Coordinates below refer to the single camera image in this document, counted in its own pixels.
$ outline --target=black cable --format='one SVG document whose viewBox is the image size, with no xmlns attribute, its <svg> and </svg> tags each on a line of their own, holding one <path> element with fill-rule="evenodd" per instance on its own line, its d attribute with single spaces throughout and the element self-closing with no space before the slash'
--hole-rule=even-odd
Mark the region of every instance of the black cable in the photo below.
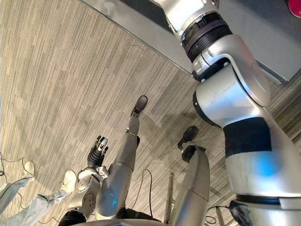
<svg viewBox="0 0 301 226">
<path fill-rule="evenodd" d="M 227 208 L 227 209 L 229 209 L 228 206 L 212 206 L 212 207 L 210 207 L 210 208 L 207 209 L 207 212 L 208 212 L 209 210 L 213 209 L 213 208 L 216 208 L 216 207 Z"/>
<path fill-rule="evenodd" d="M 28 172 L 28 171 L 25 169 L 24 162 L 23 162 L 24 158 L 18 159 L 18 160 L 16 160 L 16 161 L 9 161 L 9 160 L 6 160 L 6 159 L 1 158 L 1 161 L 2 161 L 2 160 L 6 161 L 6 162 L 16 162 L 16 161 L 22 160 L 22 166 L 23 166 L 23 169 L 24 169 L 27 173 L 29 173 L 30 175 L 32 175 L 32 177 L 29 177 L 29 178 L 22 178 L 22 179 L 19 179 L 19 180 L 15 181 L 15 182 L 12 183 L 12 184 L 10 184 L 10 185 L 5 189 L 5 191 L 3 192 L 3 194 L 0 196 L 0 199 L 3 197 L 3 195 L 5 194 L 5 192 L 6 192 L 13 184 L 15 184 L 15 183 L 17 183 L 17 182 L 19 182 L 19 181 L 21 181 L 21 180 L 30 179 L 30 178 L 33 178 L 33 177 L 34 177 L 34 175 L 33 175 L 32 173 Z"/>
<path fill-rule="evenodd" d="M 229 209 L 228 206 L 212 206 L 212 207 L 210 207 L 210 208 L 207 209 L 207 212 L 208 212 L 209 210 L 211 210 L 211 209 L 213 209 L 213 208 L 217 208 L 217 207 Z M 210 222 L 210 221 L 208 221 L 206 218 L 211 218 L 211 219 L 214 220 L 214 222 Z M 216 221 L 216 218 L 214 218 L 214 217 L 212 217 L 212 216 L 206 216 L 206 217 L 205 217 L 205 221 L 206 221 L 206 223 L 208 223 L 208 224 L 210 224 L 210 225 L 214 225 L 214 224 L 216 224 L 216 222 L 217 222 L 217 221 Z"/>
<path fill-rule="evenodd" d="M 134 206 L 136 205 L 136 202 L 137 202 L 137 200 L 138 200 L 138 196 L 139 196 L 139 193 L 140 193 L 140 190 L 141 190 L 141 186 L 142 186 L 142 183 L 143 183 L 143 174 L 144 174 L 144 171 L 148 171 L 149 173 L 150 173 L 150 197 L 149 197 L 149 206 L 150 206 L 150 215 L 151 215 L 151 218 L 153 218 L 153 216 L 152 216 L 152 211 L 151 211 L 151 186 L 152 186 L 152 174 L 151 174 L 151 172 L 148 170 L 148 169 L 144 169 L 143 171 L 142 171 L 142 177 L 141 177 L 141 183 L 140 183 L 140 187 L 139 187 L 139 190 L 138 190 L 138 193 L 137 193 L 137 196 L 136 196 L 136 200 L 135 200 L 135 202 L 134 202 L 134 204 L 133 204 L 133 206 L 132 206 L 132 208 L 131 209 L 133 209 L 134 208 Z"/>
<path fill-rule="evenodd" d="M 5 175 L 5 172 L 4 172 L 3 159 L 2 159 L 2 153 L 1 152 L 0 152 L 0 157 L 1 157 L 1 167 L 2 167 L 2 170 L 0 170 L 0 177 L 5 176 L 5 184 L 7 184 L 8 178 L 7 178 L 7 176 Z"/>
<path fill-rule="evenodd" d="M 214 222 L 210 222 L 210 221 L 208 221 L 206 218 L 211 218 L 211 219 L 213 219 L 213 220 L 214 220 Z M 211 217 L 211 216 L 206 216 L 206 217 L 205 217 L 205 221 L 206 221 L 206 223 L 208 223 L 208 224 L 210 224 L 210 225 L 214 225 L 214 224 L 216 224 L 216 218 L 214 218 L 214 217 Z"/>
<path fill-rule="evenodd" d="M 20 196 L 20 198 L 21 198 L 21 200 L 20 200 L 20 207 L 21 207 L 21 209 L 25 209 L 24 207 L 22 207 L 22 196 L 21 196 L 21 194 L 19 193 L 19 192 L 17 192 L 17 194 Z"/>
<path fill-rule="evenodd" d="M 57 219 L 55 219 L 54 217 L 51 217 L 50 219 L 49 219 L 49 221 L 47 221 L 47 222 L 40 222 L 40 221 L 38 221 L 40 224 L 48 224 L 51 220 L 55 220 L 58 224 L 59 224 L 59 221 L 57 220 Z"/>
</svg>

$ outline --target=person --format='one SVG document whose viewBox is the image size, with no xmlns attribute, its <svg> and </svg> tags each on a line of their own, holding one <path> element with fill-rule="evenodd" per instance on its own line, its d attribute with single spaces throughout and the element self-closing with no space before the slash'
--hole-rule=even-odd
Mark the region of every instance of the person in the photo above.
<svg viewBox="0 0 301 226">
<path fill-rule="evenodd" d="M 12 202 L 20 189 L 35 180 L 34 164 L 26 162 L 21 179 L 14 183 L 6 183 L 0 188 L 0 214 Z M 31 203 L 16 215 L 0 221 L 0 226 L 32 226 L 38 222 L 56 203 L 74 191 L 76 174 L 67 170 L 61 187 L 51 195 L 38 194 Z"/>
</svg>

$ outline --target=light blue jeans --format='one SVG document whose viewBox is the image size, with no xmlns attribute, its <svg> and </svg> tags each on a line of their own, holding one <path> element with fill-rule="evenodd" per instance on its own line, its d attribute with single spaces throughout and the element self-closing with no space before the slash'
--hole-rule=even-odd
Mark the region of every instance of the light blue jeans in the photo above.
<svg viewBox="0 0 301 226">
<path fill-rule="evenodd" d="M 14 199 L 17 192 L 28 184 L 28 179 L 16 183 L 7 183 L 0 188 L 0 214 Z M 0 226 L 32 226 L 41 219 L 55 203 L 59 203 L 67 193 L 57 190 L 52 195 L 38 194 L 22 211 L 8 219 L 0 221 Z"/>
</svg>

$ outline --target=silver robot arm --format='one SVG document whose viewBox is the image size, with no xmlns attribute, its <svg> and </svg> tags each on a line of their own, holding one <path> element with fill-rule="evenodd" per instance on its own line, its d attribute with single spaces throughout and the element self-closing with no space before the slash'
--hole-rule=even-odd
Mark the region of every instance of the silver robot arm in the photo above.
<svg viewBox="0 0 301 226">
<path fill-rule="evenodd" d="M 270 90 L 248 47 L 210 0 L 155 0 L 201 82 L 197 113 L 225 134 L 226 169 L 241 226 L 301 222 L 301 157 L 266 106 Z"/>
</svg>

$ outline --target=black rubber band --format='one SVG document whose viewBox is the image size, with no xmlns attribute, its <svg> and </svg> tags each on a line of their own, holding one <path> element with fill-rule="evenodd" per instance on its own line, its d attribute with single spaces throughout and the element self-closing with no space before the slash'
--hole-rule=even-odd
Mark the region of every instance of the black rubber band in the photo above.
<svg viewBox="0 0 301 226">
<path fill-rule="evenodd" d="M 197 58 L 199 54 L 201 54 L 206 48 L 211 46 L 214 42 L 219 40 L 220 38 L 232 34 L 229 27 L 218 26 L 211 30 L 209 30 L 206 34 L 202 35 L 190 48 L 187 56 L 191 62 Z"/>
<path fill-rule="evenodd" d="M 201 38 L 204 34 L 206 34 L 208 31 L 210 31 L 211 29 L 215 28 L 215 27 L 219 27 L 219 26 L 228 26 L 227 23 L 220 19 L 220 20 L 215 20 L 207 25 L 205 25 L 204 27 L 202 27 L 200 30 L 198 30 L 198 32 L 196 32 L 192 38 L 189 40 L 189 42 L 186 45 L 183 45 L 186 54 L 189 53 L 189 50 L 191 49 L 191 47 L 194 45 L 194 43 Z"/>
<path fill-rule="evenodd" d="M 262 117 L 231 123 L 223 131 L 226 158 L 240 153 L 272 151 L 269 127 Z"/>
</svg>

